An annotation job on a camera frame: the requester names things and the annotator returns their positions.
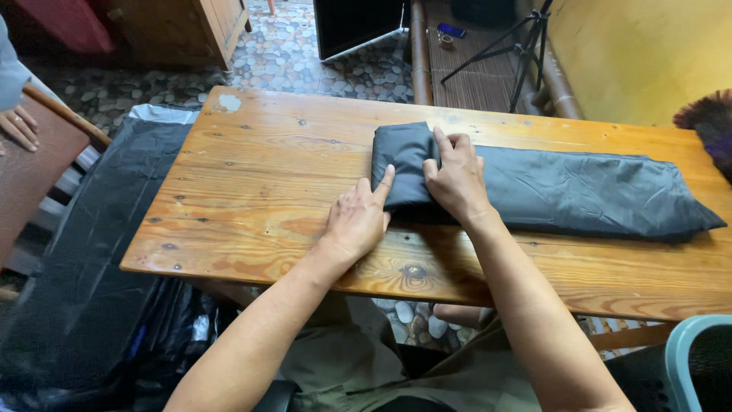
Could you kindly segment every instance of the wood knot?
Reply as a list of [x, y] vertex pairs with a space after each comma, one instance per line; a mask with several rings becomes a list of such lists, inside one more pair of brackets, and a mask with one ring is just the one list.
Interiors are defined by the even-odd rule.
[[402, 269], [402, 274], [413, 279], [422, 279], [427, 275], [427, 271], [420, 265], [409, 265]]

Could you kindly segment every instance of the wooden cabinet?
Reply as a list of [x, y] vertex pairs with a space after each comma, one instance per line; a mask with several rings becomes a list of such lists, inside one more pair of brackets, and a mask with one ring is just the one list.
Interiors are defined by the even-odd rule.
[[102, 0], [107, 16], [129, 43], [135, 61], [218, 65], [229, 59], [245, 28], [244, 0]]

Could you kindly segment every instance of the forearm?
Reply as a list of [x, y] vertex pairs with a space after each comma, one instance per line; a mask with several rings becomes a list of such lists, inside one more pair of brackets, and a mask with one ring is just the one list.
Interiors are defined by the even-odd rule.
[[627, 407], [597, 352], [495, 210], [466, 226], [511, 346], [547, 410]]
[[252, 409], [297, 333], [351, 264], [318, 244], [229, 325], [181, 380], [166, 410]]

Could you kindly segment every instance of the rolled black bag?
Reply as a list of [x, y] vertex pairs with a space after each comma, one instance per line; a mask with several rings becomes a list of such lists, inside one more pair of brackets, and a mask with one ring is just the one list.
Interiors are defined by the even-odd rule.
[[[727, 224], [697, 201], [673, 163], [645, 155], [476, 146], [488, 199], [509, 229], [598, 238], [691, 240]], [[439, 152], [426, 122], [381, 126], [372, 189], [396, 168], [384, 209], [394, 221], [457, 224], [427, 191], [422, 162]]]

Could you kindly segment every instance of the olive green pants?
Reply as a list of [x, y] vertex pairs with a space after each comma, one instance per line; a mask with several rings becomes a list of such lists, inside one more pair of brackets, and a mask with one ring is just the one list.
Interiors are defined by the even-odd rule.
[[295, 411], [372, 411], [399, 396], [456, 411], [539, 411], [539, 403], [495, 316], [467, 345], [408, 379], [391, 325], [369, 298], [328, 293], [280, 368], [298, 384]]

